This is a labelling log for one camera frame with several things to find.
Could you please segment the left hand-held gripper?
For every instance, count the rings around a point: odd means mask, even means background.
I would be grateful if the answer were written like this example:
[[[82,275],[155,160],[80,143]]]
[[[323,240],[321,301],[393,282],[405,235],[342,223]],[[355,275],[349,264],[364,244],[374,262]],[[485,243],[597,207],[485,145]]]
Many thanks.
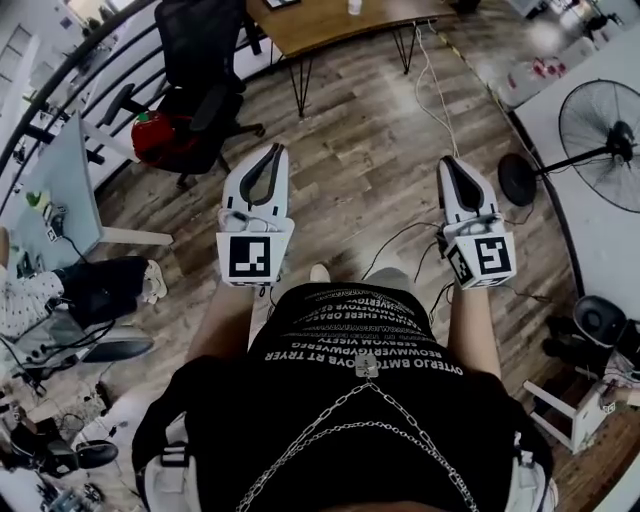
[[[295,229],[292,219],[277,217],[286,214],[288,187],[289,157],[282,144],[256,149],[226,177],[216,242],[227,285],[262,287],[278,280]],[[273,216],[238,211],[258,207]]]

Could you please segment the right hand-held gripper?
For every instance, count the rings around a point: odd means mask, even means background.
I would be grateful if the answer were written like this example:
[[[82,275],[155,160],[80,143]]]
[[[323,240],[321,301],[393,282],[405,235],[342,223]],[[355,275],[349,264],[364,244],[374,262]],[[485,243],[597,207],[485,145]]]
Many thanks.
[[[444,210],[444,258],[462,290],[504,284],[517,272],[514,237],[498,212],[495,191],[474,167],[442,157],[438,190]]]

